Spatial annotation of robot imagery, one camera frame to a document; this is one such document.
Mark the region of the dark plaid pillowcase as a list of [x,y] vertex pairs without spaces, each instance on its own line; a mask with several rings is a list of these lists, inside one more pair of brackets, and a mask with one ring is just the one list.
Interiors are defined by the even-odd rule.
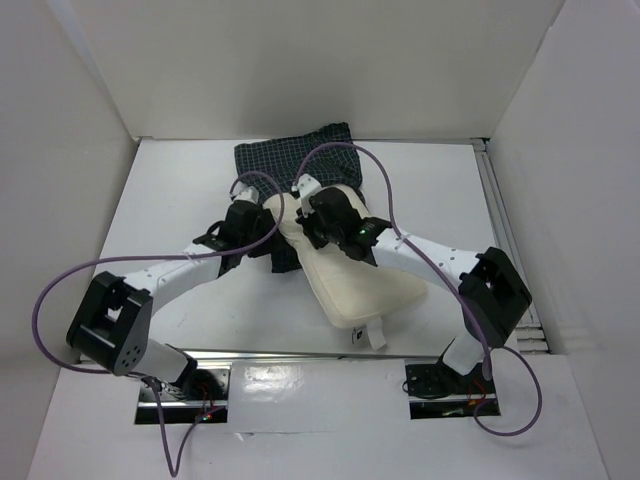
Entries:
[[[234,147],[234,160],[238,174],[260,171],[269,175],[277,187],[262,177],[250,176],[243,182],[258,192],[258,203],[287,193],[301,162],[315,148],[331,142],[352,141],[349,124],[332,123],[311,133],[254,143],[242,143]],[[352,188],[360,198],[363,175],[358,153],[343,147],[328,148],[316,154],[305,167],[305,172],[323,186],[345,185]]]

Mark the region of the cream white pillow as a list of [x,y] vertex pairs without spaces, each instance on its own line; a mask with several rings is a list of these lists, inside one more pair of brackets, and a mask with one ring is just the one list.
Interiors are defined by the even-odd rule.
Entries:
[[300,202],[276,195],[264,206],[273,217],[283,213],[279,232],[298,256],[313,293],[329,322],[340,329],[360,327],[409,307],[427,294],[427,282],[411,274],[349,259],[334,244],[316,250],[295,222]]

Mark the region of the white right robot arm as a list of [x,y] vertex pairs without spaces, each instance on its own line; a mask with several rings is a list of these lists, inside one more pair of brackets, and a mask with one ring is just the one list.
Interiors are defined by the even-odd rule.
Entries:
[[353,261],[412,274],[454,295],[465,330],[439,358],[441,388],[460,391],[478,363],[484,377],[491,378],[490,351],[505,345],[532,303],[504,251],[459,250],[409,234],[388,220],[361,215],[337,187],[299,186],[297,195],[296,222],[314,248],[333,244]]

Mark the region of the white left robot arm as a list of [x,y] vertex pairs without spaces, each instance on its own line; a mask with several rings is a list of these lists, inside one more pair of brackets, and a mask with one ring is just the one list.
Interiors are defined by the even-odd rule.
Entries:
[[202,379],[198,362],[151,339],[152,317],[237,267],[243,258],[238,250],[259,241],[274,225],[270,211],[250,200],[235,200],[226,217],[196,237],[176,260],[125,276],[107,271],[96,275],[69,327],[67,344],[115,376],[152,377],[172,397],[189,397]]

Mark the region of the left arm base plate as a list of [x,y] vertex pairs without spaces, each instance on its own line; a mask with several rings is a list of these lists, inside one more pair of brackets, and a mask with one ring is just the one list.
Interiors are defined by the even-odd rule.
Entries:
[[199,369],[184,388],[164,382],[158,384],[158,398],[167,425],[187,425],[203,415],[203,424],[225,424],[231,367],[210,364]]

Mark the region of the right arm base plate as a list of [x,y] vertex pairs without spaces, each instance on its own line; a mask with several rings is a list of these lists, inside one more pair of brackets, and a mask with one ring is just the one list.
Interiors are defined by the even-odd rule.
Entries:
[[476,407],[479,416],[501,415],[495,384],[484,378],[481,363],[466,376],[440,362],[407,363],[402,390],[412,420],[472,417]]

